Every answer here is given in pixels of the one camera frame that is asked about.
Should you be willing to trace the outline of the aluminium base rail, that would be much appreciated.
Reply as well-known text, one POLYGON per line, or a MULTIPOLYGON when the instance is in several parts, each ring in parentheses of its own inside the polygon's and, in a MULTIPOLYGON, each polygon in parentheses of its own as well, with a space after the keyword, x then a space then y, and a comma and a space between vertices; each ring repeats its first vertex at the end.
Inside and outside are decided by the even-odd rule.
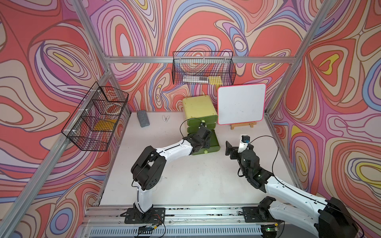
POLYGON ((91 208, 75 235, 77 238, 280 238, 282 223, 246 223, 242 207, 256 204, 164 206, 161 224, 125 224, 128 207, 91 208))

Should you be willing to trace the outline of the green drawer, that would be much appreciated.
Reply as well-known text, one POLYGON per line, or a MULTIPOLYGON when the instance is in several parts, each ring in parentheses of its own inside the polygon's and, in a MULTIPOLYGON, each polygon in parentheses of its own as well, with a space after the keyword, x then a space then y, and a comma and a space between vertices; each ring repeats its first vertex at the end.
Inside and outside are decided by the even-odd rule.
MULTIPOLYGON (((216 128, 216 123, 205 124, 208 130, 214 130, 216 128)), ((196 133, 199 130, 199 126, 192 126, 187 128, 187 133, 196 133)))
POLYGON ((192 155, 201 155, 201 154, 208 154, 208 153, 214 153, 218 152, 220 150, 220 144, 218 142, 215 130, 211 130, 211 136, 210 136, 210 147, 209 148, 202 148, 198 152, 193 153, 192 155))
POLYGON ((199 126, 201 122, 204 122, 205 124, 215 124, 217 123, 218 115, 211 115, 211 116, 205 116, 205 117, 199 117, 199 118, 190 118, 187 120, 187 125, 189 127, 196 127, 199 126))

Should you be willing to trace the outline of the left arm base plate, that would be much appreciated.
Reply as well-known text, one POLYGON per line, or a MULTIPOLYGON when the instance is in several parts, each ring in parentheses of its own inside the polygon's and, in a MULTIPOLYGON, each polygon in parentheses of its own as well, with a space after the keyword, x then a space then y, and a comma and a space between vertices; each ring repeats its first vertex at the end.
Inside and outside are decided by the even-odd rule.
POLYGON ((166 209, 162 207, 152 207, 147 212, 142 213, 136 207, 129 208, 120 216, 124 217, 125 224, 161 224, 165 221, 166 209))

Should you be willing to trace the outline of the wooden easel stand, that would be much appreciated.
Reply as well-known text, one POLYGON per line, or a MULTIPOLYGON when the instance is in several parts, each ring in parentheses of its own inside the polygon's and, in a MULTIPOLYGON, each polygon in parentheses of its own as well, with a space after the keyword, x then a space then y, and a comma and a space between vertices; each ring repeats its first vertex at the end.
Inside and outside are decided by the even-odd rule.
POLYGON ((254 125, 256 125, 256 124, 257 124, 257 122, 238 123, 238 124, 231 124, 230 127, 231 127, 231 130, 234 130, 237 127, 245 127, 245 126, 249 126, 250 128, 253 128, 254 125))

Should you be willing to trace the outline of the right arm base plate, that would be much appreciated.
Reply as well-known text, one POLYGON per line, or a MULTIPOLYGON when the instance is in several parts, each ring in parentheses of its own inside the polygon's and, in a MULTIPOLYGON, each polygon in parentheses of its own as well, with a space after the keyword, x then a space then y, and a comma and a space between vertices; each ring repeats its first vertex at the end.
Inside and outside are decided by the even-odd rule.
POLYGON ((275 219, 268 209, 255 207, 242 207, 242 216, 246 223, 282 223, 282 220, 275 219))

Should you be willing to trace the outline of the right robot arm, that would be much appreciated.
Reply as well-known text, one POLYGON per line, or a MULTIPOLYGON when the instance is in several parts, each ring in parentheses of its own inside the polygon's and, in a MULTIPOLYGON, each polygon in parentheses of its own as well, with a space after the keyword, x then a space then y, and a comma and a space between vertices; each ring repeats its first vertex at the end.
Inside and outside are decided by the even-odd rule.
POLYGON ((325 199, 288 184, 260 166, 260 158, 248 141, 239 146, 226 142, 225 154, 255 189, 267 193, 259 209, 276 220, 297 226, 318 238, 354 238, 362 231, 344 203, 325 199))

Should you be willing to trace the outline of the yellow green drawer cabinet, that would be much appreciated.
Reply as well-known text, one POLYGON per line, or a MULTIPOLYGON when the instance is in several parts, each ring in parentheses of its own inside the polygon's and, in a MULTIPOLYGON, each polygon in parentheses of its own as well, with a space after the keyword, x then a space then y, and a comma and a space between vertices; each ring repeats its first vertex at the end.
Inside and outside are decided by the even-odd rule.
POLYGON ((217 116, 209 95, 184 98, 182 102, 186 119, 217 116))

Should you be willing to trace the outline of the pink framed whiteboard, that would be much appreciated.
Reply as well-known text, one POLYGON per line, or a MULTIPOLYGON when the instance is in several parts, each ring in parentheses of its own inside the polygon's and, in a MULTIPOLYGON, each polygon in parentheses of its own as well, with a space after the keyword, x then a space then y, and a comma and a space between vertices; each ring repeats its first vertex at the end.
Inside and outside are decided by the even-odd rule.
POLYGON ((243 84, 220 87, 217 91, 219 125, 259 122, 264 117, 266 85, 243 84))

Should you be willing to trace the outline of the grey sponge block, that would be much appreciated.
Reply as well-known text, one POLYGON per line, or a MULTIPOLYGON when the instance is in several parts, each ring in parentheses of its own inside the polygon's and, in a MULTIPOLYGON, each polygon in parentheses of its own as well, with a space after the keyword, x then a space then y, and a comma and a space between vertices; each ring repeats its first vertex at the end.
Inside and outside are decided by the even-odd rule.
POLYGON ((149 118, 145 110, 137 111, 137 117, 142 128, 150 125, 149 118))

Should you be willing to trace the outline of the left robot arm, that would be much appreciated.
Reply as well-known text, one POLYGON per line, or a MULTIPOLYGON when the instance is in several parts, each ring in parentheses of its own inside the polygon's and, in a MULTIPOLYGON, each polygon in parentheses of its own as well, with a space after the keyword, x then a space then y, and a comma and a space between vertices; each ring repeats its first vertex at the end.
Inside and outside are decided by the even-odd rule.
POLYGON ((153 207, 152 189, 160 182, 166 164, 210 147, 212 131, 204 125, 196 133, 163 148, 146 147, 131 168, 132 186, 138 189, 135 208, 145 214, 153 207))

